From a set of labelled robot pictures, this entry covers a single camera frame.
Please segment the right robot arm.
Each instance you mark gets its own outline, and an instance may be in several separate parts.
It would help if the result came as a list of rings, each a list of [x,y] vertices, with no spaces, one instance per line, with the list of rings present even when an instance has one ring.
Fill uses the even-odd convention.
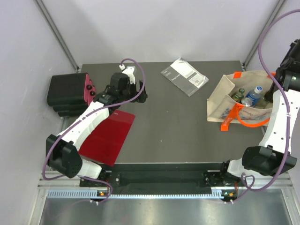
[[[291,156],[291,134],[300,109],[300,41],[291,43],[290,49],[276,70],[275,78],[284,90],[282,96],[275,84],[267,92],[273,103],[265,135],[258,146],[246,148],[239,160],[229,160],[222,165],[219,181],[231,185],[244,175],[275,176],[284,154],[287,154],[281,172],[295,167],[297,159]]]

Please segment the clear glass bottle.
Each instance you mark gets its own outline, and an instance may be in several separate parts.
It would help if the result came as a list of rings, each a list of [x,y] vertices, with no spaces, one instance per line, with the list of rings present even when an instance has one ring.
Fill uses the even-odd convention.
[[[244,90],[243,88],[240,88],[238,91],[236,91],[235,93],[233,93],[233,94],[231,95],[231,98],[232,98],[234,101],[240,103],[241,100],[244,98],[244,92],[245,92],[245,90]]]

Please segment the black yellow drink can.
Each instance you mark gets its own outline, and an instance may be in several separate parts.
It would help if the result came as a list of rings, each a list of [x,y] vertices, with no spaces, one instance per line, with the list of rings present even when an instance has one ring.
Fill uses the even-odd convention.
[[[252,100],[248,97],[244,97],[240,103],[246,107],[251,107],[253,104]]]

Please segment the blue label water bottle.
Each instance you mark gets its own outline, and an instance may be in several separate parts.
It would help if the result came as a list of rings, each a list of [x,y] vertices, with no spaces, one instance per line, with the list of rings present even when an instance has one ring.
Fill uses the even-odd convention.
[[[257,86],[246,95],[246,97],[252,101],[252,106],[255,106],[258,103],[262,96],[262,91],[263,88],[261,86]]]

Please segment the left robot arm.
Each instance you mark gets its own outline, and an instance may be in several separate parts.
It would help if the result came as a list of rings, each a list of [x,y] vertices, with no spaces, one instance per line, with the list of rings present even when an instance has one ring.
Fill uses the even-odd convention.
[[[79,150],[97,126],[121,105],[145,102],[148,96],[144,86],[144,80],[141,80],[140,90],[136,90],[134,66],[114,73],[105,90],[94,97],[88,108],[71,126],[58,135],[48,136],[44,165],[58,171],[61,177],[86,177],[96,186],[103,185],[106,174],[102,172],[102,167],[93,161],[82,159]]]

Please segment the cola glass bottle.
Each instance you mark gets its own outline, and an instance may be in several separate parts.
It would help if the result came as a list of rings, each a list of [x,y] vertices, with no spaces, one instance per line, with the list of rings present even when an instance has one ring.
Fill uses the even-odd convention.
[[[270,89],[265,93],[264,98],[267,102],[273,103],[273,94],[275,92],[275,83],[273,82]]]

